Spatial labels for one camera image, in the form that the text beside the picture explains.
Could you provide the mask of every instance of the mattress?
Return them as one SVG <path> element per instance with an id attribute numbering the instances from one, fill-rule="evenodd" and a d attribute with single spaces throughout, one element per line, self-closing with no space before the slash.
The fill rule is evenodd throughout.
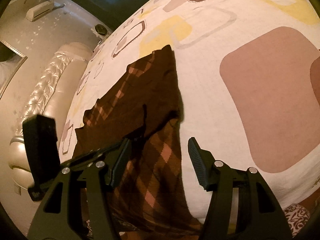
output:
<path id="1" fill-rule="evenodd" d="M 170 44 L 183 102 L 182 180 L 204 222 L 187 142 L 231 168 L 256 167 L 285 209 L 320 187 L 320 19 L 308 0 L 150 0 L 94 52 L 60 143 L 70 159 L 91 109 L 128 64 Z"/>

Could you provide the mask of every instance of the brown cloth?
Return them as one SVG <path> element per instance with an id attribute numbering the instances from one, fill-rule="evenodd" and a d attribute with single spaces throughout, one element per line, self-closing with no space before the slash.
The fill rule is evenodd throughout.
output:
<path id="1" fill-rule="evenodd" d="M 139 138 L 122 181 L 106 193 L 115 218 L 174 238 L 197 236 L 181 178 L 179 100 L 174 54 L 169 45 L 128 65 L 126 73 L 76 129 L 74 157 L 123 137 Z"/>

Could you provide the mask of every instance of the round black object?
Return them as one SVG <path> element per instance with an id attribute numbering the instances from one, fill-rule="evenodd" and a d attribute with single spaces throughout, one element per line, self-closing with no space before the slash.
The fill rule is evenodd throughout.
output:
<path id="1" fill-rule="evenodd" d="M 99 35 L 105 36 L 108 34 L 107 28 L 102 24 L 95 25 L 94 29 Z"/>
<path id="2" fill-rule="evenodd" d="M 15 53 L 9 49 L 6 45 L 4 45 L 2 42 L 0 42 L 0 62 L 9 60 L 13 58 Z"/>

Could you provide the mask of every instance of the brown plaid garment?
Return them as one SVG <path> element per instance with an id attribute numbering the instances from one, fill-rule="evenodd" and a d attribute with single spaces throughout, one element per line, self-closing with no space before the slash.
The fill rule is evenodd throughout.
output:
<path id="1" fill-rule="evenodd" d="M 183 190 L 179 99 L 174 55 L 167 45 L 128 65 L 119 81 L 85 111 L 73 155 L 123 137 L 140 137 L 119 187 L 106 193 L 108 203 L 118 221 L 174 238 L 196 236 L 201 230 Z"/>

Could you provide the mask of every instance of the silver screw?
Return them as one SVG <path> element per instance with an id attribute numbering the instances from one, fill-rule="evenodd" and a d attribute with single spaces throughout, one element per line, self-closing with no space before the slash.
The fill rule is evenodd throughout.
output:
<path id="1" fill-rule="evenodd" d="M 258 172 L 258 170 L 255 167 L 250 167 L 249 171 L 254 174 Z"/>
<path id="2" fill-rule="evenodd" d="M 99 161 L 99 162 L 96 163 L 96 167 L 97 168 L 101 168 L 103 166 L 104 166 L 104 162 L 103 161 Z"/>
<path id="3" fill-rule="evenodd" d="M 70 169 L 69 169 L 68 167 L 62 169 L 62 173 L 63 173 L 63 174 L 67 174 L 67 173 L 69 173 L 69 172 L 70 172 Z"/>
<path id="4" fill-rule="evenodd" d="M 217 167 L 222 167 L 223 166 L 223 162 L 222 161 L 215 161 L 214 165 L 216 165 Z"/>

